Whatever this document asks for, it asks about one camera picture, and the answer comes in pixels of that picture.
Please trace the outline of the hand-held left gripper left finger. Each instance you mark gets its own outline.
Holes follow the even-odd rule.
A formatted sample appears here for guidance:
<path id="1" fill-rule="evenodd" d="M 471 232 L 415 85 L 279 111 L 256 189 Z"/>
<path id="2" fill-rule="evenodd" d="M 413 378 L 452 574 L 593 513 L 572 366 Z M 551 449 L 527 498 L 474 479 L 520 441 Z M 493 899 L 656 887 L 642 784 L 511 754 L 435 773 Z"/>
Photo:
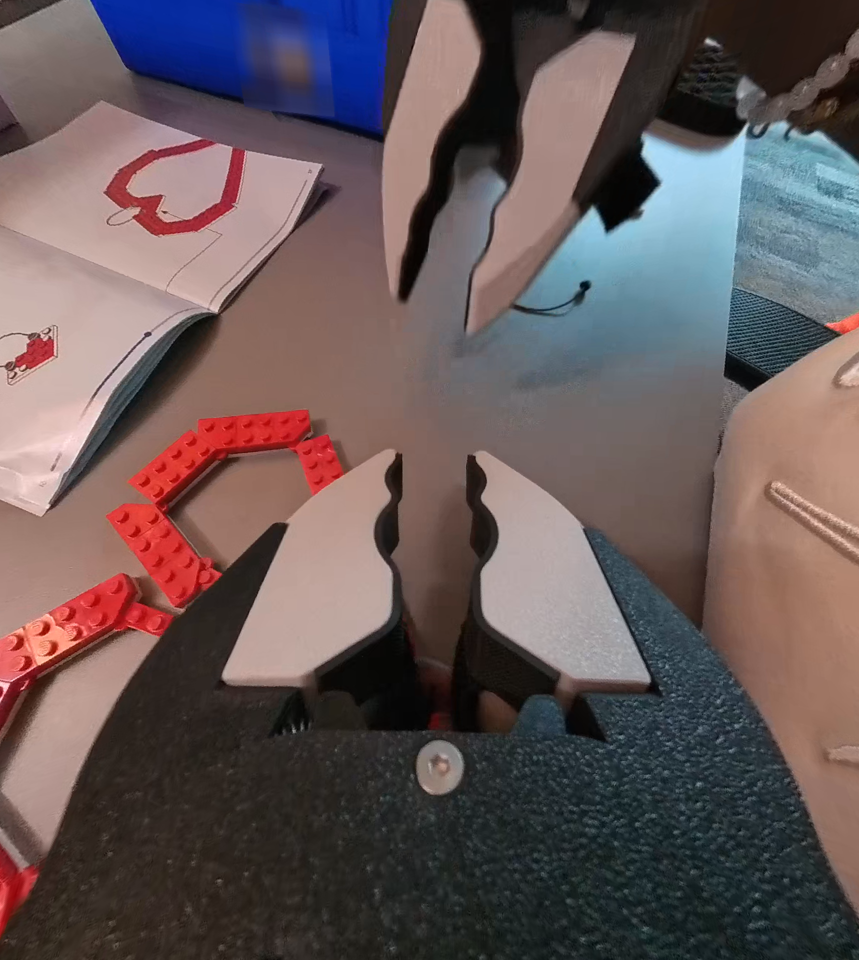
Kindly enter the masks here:
<path id="1" fill-rule="evenodd" d="M 402 611 L 392 560 L 402 458 L 383 450 L 312 495 L 284 526 L 221 680 L 324 690 L 326 675 Z"/>

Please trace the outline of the red brick heart frame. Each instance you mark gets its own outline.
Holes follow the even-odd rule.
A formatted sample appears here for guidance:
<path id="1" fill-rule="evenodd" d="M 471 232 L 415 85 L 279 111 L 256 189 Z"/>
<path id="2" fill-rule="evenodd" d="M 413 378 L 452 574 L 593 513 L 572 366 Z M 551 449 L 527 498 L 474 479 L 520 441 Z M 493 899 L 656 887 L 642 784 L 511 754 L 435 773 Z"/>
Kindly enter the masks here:
<path id="1" fill-rule="evenodd" d="M 278 450 L 296 454 L 312 495 L 343 475 L 332 439 L 314 436 L 307 410 L 202 418 L 130 479 L 145 500 L 107 514 L 174 610 L 183 611 L 221 574 L 178 530 L 172 503 L 228 458 Z M 173 619 L 145 604 L 137 582 L 118 573 L 1 637 L 0 740 L 41 678 L 116 634 L 135 630 L 159 638 Z M 20 865 L 0 839 L 0 937 L 38 875 L 36 867 Z"/>

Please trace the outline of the blue plastic bin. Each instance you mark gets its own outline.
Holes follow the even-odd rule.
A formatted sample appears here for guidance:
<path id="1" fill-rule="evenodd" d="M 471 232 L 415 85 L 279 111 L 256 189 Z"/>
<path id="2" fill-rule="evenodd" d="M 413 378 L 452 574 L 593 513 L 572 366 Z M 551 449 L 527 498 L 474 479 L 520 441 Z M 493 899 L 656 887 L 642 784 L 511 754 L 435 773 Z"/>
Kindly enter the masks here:
<path id="1" fill-rule="evenodd" d="M 93 1 L 137 74 L 379 137 L 384 1 Z"/>

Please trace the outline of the black mesh chair seat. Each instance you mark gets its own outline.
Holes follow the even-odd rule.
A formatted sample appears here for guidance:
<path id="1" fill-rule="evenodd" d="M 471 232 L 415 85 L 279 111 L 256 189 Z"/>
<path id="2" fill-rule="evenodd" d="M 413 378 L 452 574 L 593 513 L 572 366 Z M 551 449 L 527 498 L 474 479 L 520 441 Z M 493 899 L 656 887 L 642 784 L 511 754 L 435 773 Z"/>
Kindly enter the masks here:
<path id="1" fill-rule="evenodd" d="M 767 297 L 734 287 L 724 377 L 752 391 L 841 334 Z"/>

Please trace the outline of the person's right hand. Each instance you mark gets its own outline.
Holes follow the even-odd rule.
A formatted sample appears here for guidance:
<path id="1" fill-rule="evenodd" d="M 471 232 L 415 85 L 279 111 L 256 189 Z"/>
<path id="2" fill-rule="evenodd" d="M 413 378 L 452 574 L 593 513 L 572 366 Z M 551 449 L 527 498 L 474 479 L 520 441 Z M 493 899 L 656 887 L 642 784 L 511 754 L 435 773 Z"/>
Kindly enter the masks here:
<path id="1" fill-rule="evenodd" d="M 859 28 L 859 1 L 711 1 L 708 35 L 771 94 L 814 76 Z"/>

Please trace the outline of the white instruction booklet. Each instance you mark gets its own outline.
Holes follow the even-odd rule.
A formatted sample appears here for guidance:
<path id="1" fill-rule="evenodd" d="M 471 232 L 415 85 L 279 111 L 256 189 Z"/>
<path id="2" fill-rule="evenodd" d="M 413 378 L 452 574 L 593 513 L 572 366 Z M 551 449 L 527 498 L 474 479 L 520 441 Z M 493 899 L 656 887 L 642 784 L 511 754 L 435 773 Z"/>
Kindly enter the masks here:
<path id="1" fill-rule="evenodd" d="M 173 342 L 289 238 L 323 171 L 109 102 L 0 157 L 0 501 L 52 509 Z"/>

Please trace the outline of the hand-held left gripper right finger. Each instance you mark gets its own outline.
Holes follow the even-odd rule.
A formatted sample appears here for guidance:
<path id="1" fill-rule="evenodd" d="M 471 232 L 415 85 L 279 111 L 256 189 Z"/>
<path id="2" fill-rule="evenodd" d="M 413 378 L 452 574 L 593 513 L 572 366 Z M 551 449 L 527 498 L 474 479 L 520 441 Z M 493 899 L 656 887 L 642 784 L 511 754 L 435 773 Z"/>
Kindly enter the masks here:
<path id="1" fill-rule="evenodd" d="M 580 521 L 490 453 L 467 461 L 471 678 L 496 694 L 644 692 L 652 676 Z"/>

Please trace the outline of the black textured pad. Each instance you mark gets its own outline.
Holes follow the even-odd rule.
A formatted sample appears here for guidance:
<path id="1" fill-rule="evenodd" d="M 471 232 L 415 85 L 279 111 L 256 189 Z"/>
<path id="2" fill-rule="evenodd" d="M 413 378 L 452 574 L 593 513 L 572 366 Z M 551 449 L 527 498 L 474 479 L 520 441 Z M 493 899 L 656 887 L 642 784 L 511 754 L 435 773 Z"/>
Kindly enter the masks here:
<path id="1" fill-rule="evenodd" d="M 705 39 L 656 116 L 700 136 L 734 138 L 747 125 L 738 114 L 738 89 L 743 78 L 735 57 L 720 43 Z"/>

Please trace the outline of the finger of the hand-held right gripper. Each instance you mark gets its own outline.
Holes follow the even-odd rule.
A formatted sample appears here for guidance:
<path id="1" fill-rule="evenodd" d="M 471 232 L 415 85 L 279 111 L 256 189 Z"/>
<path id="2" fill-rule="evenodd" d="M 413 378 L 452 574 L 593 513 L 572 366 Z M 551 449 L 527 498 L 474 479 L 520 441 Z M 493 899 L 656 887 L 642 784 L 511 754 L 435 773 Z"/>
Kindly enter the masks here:
<path id="1" fill-rule="evenodd" d="M 633 33 L 593 30 L 536 69 L 518 164 L 471 274 L 468 335 L 512 306 L 579 221 L 575 192 L 635 45 Z"/>
<path id="2" fill-rule="evenodd" d="M 460 151 L 507 140 L 507 3 L 394 2 L 383 90 L 383 239 L 392 296 L 412 294 Z"/>

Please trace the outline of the grey desk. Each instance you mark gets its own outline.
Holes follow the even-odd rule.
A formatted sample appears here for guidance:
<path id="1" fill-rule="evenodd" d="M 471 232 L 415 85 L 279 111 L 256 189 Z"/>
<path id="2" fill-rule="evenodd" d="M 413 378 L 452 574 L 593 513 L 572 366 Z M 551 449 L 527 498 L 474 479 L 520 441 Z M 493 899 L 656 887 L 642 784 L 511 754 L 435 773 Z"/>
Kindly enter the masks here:
<path id="1" fill-rule="evenodd" d="M 464 152 L 407 304 L 388 294 L 381 145 L 126 70 L 89 2 L 0 30 L 0 155 L 105 101 L 249 150 L 324 166 L 327 194 L 220 318 L 175 343 L 88 472 L 45 516 L 0 501 L 0 637 L 108 577 L 144 570 L 106 520 L 128 479 L 200 418 L 307 409 L 344 467 L 402 455 L 394 554 L 419 651 L 450 663 L 474 565 L 469 454 L 489 452 L 601 529 L 701 618 L 746 138 L 664 123 L 639 219 L 586 217 L 534 280 L 556 319 L 516 311 L 469 340 L 460 306 L 500 182 Z"/>

